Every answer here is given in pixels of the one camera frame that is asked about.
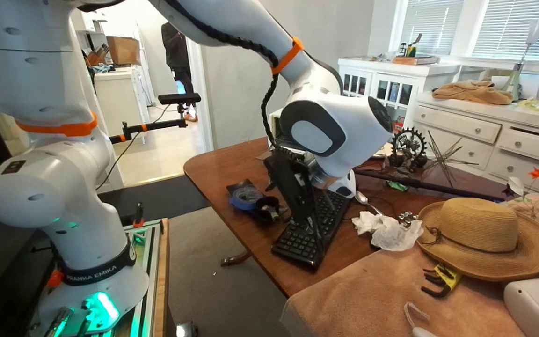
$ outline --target wall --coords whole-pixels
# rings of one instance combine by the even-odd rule
[[[340,57],[366,57],[372,0],[259,0],[265,10],[315,58],[336,70]],[[263,137],[259,103],[269,87],[267,64],[235,47],[201,49],[214,148]],[[284,81],[269,111],[284,105]]]

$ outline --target hat brim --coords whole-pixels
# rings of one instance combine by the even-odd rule
[[[439,229],[439,212],[443,203],[433,203],[418,212],[418,219],[426,229]],[[433,244],[426,244],[430,233],[424,231],[417,246],[433,261],[439,261],[465,278],[480,281],[514,281],[539,274],[539,223],[529,218],[518,218],[518,246],[512,253],[482,253],[454,244],[439,236]]]

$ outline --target cabinet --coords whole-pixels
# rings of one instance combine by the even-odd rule
[[[151,118],[140,72],[141,70],[134,66],[95,75],[95,92],[108,135],[119,135],[121,122],[126,126],[149,124]]]
[[[360,58],[340,58],[338,75],[342,79],[344,96],[375,98],[392,109],[394,118],[407,126],[407,107],[420,92],[430,92],[454,79],[458,66],[403,66],[387,62],[368,62]]]
[[[497,182],[516,176],[539,193],[539,180],[529,176],[539,169],[539,113],[420,96],[409,116],[441,152],[458,143],[454,167]]]

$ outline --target wooden table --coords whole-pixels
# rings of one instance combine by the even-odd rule
[[[199,193],[209,201],[211,208],[227,225],[233,236],[248,249],[250,257],[256,259],[256,263],[267,272],[286,298],[372,253],[368,242],[358,238],[351,225],[351,218],[358,216],[362,210],[358,204],[353,204],[336,231],[321,266],[314,274],[272,255],[271,246],[278,238],[284,225],[256,225],[248,216],[229,206],[226,190],[226,186],[239,184],[242,180],[250,180],[257,190],[265,190],[269,186],[269,178],[261,163],[263,156],[267,156],[265,139],[248,141],[188,160],[184,163],[184,175],[192,180]],[[454,173],[454,178],[458,188],[480,188],[484,193],[501,197],[503,188],[499,184],[463,173]],[[428,180],[437,180],[437,173],[433,171],[424,178],[424,182]],[[357,175],[357,188],[381,214],[387,216],[418,212],[422,206],[448,197],[424,190],[400,193],[385,188],[383,180],[360,175]]]

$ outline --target black keyboard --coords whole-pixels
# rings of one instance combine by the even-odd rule
[[[315,221],[315,227],[310,221],[291,221],[276,238],[271,251],[302,268],[317,270],[351,199],[323,191],[314,193],[312,203],[312,221]]]

